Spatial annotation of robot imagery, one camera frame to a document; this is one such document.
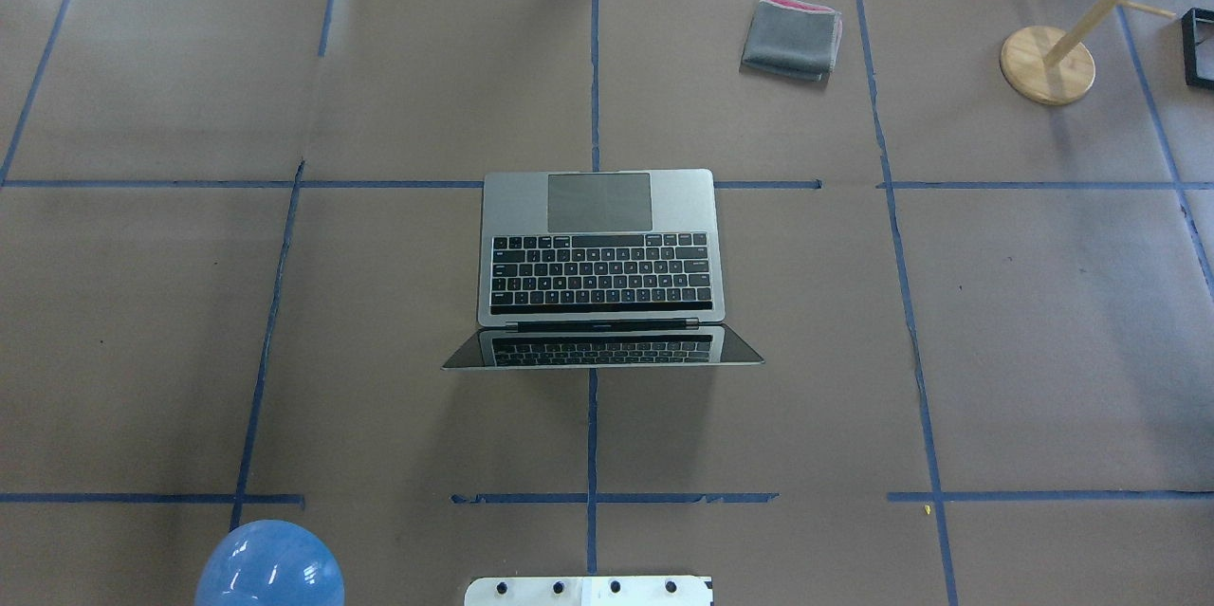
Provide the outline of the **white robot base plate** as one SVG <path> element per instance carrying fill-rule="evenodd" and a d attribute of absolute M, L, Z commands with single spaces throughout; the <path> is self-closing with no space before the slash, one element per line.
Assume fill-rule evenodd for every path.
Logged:
<path fill-rule="evenodd" d="M 465 605 L 714 605 L 708 577 L 562 576 L 486 577 L 464 594 Z"/>

